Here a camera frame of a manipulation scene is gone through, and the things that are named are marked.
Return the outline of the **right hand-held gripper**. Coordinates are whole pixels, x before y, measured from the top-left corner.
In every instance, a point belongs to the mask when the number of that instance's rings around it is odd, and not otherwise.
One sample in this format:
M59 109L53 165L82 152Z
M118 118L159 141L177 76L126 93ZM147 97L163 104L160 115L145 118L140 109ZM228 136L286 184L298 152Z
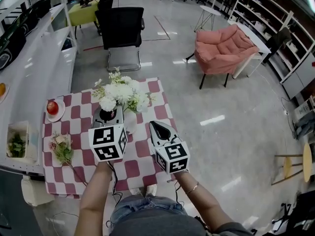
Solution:
M178 173L189 169L190 152L186 142L182 142L177 131L161 121L150 121L151 141L155 146L156 163L167 174Z

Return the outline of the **black bag with green trim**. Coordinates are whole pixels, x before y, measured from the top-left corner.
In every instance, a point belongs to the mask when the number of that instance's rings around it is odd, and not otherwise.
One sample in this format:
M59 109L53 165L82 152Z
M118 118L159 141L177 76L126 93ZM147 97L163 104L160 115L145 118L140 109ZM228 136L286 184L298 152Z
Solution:
M26 43L22 29L6 33L0 38L0 71L8 67L19 55Z

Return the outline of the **white shelving workbench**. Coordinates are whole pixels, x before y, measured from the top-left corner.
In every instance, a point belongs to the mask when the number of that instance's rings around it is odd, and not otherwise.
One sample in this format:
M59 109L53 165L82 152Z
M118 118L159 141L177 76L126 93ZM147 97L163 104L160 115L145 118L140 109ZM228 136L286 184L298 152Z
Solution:
M4 19L35 1L0 0L0 32ZM46 104L49 99L70 92L77 52L67 0L60 0L26 36L18 57L0 71L0 83L10 85L0 104L0 170L21 175L43 174L41 135ZM8 126L21 121L28 121L38 131L38 158L34 164L6 157Z

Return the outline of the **white rectangular table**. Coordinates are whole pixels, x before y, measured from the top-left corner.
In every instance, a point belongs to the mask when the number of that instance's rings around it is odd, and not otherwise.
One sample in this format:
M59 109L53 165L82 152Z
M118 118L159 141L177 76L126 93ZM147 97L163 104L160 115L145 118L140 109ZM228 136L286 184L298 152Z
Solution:
M227 22L230 25L236 24L245 33L245 35L253 42L253 44L256 45L259 49L256 54L253 54L249 58L245 59L245 61L236 68L234 74L232 75L233 79L236 79L252 59L258 60L259 61L258 64L252 69L251 72L247 73L247 77L250 77L256 71L256 69L262 64L263 60L268 56L268 54L271 53L271 51L265 45L265 43L258 36L256 36L256 34L253 33L252 30L249 29L247 26L232 20L228 20Z

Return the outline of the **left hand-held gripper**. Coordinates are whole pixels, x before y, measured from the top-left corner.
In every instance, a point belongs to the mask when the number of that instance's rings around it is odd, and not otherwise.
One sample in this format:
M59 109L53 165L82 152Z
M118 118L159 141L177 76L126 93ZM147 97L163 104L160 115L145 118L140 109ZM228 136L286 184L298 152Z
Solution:
M98 162L122 159L127 145L126 130L123 125L124 113L122 105L117 105L110 113L97 108L93 114L92 127L88 130L90 149Z

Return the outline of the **cream plastic canister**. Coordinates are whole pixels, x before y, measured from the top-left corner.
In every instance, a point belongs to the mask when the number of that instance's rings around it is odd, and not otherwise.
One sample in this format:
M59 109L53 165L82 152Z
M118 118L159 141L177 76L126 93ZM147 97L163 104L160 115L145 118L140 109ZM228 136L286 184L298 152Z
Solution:
M21 189L25 202L33 207L55 200L54 195L47 192L44 182L32 180L29 176L23 176Z

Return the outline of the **yellow round side table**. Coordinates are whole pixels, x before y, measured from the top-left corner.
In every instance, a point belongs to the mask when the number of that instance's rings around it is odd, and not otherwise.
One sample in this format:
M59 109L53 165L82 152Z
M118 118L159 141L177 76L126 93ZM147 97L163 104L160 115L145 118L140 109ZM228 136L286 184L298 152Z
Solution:
M276 185L289 180L299 174L303 174L304 182L309 182L311 176L313 175L313 157L312 151L309 144L305 144L302 154L287 154L287 155L275 155L276 158L283 158L283 178L278 181L274 181L271 185ZM292 158L302 158L301 163L292 163ZM302 167L295 173L292 173L294 167Z

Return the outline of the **person's right white shoe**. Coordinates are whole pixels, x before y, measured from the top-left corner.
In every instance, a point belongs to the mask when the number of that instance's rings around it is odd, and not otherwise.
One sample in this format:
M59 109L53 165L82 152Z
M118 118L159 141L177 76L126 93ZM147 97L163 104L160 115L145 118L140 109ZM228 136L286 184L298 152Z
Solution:
M145 196L155 196L157 193L157 185L156 184L152 184L152 185L148 185L146 187L146 194Z

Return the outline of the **green cloth covered table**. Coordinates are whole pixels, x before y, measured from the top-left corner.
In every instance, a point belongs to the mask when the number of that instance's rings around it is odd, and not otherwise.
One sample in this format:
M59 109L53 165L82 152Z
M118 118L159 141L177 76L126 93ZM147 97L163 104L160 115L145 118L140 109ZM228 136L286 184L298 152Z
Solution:
M99 29L99 24L95 12L98 11L98 2L99 0L93 0L87 5L75 4L69 10L69 19L71 25L75 27L74 34L76 36L76 31L78 26L82 26L88 23L94 23L96 26L97 32L101 35L101 31Z

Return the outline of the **person's left forearm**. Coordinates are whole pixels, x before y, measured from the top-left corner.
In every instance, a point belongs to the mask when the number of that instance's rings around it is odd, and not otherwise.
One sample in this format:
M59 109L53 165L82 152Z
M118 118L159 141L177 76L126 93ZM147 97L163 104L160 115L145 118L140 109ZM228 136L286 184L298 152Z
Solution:
M104 208L112 172L107 162L98 163L81 197L74 236L102 236Z

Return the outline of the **black cantilever chair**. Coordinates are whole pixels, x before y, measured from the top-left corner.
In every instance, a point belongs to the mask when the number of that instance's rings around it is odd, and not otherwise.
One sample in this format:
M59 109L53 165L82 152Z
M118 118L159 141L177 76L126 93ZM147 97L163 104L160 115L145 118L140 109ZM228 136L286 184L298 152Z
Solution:
M122 69L122 72L137 71L141 68L140 46L142 44L141 31L145 29L142 7L115 7L97 10L95 12L102 36L103 48L108 51L105 68L114 72L110 67L110 50L113 48L137 48L138 67Z

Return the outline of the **red white checkered tablecloth table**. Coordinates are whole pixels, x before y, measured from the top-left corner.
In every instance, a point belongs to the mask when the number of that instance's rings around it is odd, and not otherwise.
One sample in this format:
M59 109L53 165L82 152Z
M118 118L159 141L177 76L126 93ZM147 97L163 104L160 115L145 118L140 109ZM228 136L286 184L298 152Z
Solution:
M128 136L123 159L115 161L118 182L117 191L166 182L172 179L155 163L154 148L151 143L149 122L162 121L172 127L175 122L171 114L166 94L159 78L140 81L144 92L149 92L153 101L147 111L137 114L136 130ZM99 106L92 97L92 90L62 95L59 99L65 104L62 118L50 122L47 117L42 121L43 168L48 193L61 197L78 199L85 190L97 165L97 159L89 147L88 129L91 127L93 113ZM74 150L72 165L61 164L50 150L54 134L69 135Z

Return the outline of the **white perforated basket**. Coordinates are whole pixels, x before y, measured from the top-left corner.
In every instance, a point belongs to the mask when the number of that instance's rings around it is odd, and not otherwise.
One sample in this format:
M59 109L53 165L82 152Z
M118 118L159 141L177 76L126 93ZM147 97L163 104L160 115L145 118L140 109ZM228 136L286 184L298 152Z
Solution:
M8 156L8 148L6 148L6 157L12 158L19 162L34 164L38 158L38 131L33 128L28 121L12 123L8 126L7 145L15 133L18 133L22 140L26 143L25 155L22 158L14 158Z

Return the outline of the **white storage rack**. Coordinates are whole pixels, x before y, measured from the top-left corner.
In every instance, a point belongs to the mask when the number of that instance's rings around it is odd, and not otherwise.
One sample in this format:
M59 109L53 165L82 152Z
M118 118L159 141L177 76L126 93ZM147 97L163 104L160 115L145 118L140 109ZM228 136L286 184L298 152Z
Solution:
M289 98L315 79L315 14L307 0L236 0L229 16L266 42L291 25L291 39L269 59Z

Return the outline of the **person's blue jeans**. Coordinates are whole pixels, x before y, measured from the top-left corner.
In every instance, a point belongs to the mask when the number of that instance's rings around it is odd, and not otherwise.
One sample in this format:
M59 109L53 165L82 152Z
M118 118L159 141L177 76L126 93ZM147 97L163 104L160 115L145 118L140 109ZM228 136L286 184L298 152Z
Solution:
M174 214L187 215L184 207L175 202L173 199L161 196L148 195L131 195L122 199L114 208L110 221L112 224L117 224L122 219L130 214L143 210L166 210Z

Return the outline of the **white flower bouquet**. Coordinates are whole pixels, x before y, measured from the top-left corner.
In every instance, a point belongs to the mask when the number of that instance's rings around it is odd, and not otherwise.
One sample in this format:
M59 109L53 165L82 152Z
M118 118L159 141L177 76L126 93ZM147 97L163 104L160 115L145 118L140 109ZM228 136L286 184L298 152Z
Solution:
M112 112L119 105L123 112L129 110L136 114L145 112L149 105L155 101L151 93L145 93L140 83L129 76L122 76L118 67L115 72L109 73L110 83L106 84L99 79L94 84L92 97L96 98L101 109Z

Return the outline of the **white plate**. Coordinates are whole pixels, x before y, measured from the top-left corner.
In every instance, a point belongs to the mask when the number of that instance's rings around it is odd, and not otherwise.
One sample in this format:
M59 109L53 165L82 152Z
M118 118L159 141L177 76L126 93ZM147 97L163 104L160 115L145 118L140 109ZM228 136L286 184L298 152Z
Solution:
M8 92L9 92L9 89L10 89L10 85L9 84L5 84L6 85L6 92L5 94L0 97L0 104L6 99L7 95L8 95Z
M50 122L56 122L56 121L60 120L62 118L62 116L64 115L64 112L65 112L65 103L62 100L56 99L53 102L55 102L57 104L58 111L56 112L55 115L51 115L50 113L48 113L46 111L46 118Z

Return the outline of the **red apple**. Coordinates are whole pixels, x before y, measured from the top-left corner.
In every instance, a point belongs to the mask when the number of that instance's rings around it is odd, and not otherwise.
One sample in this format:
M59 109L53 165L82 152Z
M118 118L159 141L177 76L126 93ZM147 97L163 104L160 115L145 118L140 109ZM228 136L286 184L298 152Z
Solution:
M55 101L50 101L48 102L47 104L47 107L46 107L46 110L47 110L47 113L50 114L50 115L56 115L59 111L59 106L57 104L57 102Z

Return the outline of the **person's grey shirt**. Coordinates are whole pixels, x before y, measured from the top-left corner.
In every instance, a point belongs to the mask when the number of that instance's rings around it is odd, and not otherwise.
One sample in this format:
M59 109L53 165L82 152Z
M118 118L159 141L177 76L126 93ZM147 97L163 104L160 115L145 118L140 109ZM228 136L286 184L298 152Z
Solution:
M229 222L213 233L197 219L161 210L134 213L118 222L110 236L252 236L241 224Z

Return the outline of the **person's right forearm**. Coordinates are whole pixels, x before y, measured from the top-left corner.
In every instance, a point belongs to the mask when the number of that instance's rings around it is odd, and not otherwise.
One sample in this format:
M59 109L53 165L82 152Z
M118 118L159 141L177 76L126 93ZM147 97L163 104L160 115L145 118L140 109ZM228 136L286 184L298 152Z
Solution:
M233 222L223 211L217 199L189 172L178 172L174 176L211 232Z

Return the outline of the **white vase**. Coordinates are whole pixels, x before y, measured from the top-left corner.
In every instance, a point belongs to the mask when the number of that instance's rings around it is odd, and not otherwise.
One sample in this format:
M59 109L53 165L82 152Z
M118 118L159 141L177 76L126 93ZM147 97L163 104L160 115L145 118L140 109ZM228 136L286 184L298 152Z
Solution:
M124 109L124 126L126 132L130 135L133 134L137 129L137 113L130 107Z

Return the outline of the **pink flower bouquet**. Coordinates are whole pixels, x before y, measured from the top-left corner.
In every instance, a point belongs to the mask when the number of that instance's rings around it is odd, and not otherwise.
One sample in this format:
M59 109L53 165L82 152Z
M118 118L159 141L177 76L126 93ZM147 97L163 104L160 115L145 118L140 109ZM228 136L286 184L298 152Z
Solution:
M49 148L60 164L69 166L72 169L74 175L77 176L85 186L87 186L86 181L79 176L72 165L74 150L72 149L71 144L72 141L70 135L62 135L55 132L49 142Z

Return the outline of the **green artificial leaves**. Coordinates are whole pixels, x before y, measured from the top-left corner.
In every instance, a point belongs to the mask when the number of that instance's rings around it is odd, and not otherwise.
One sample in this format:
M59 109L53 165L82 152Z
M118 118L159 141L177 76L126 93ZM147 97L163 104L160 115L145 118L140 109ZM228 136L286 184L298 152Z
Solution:
M22 158L25 155L26 143L18 133L15 133L10 139L7 148L9 157Z

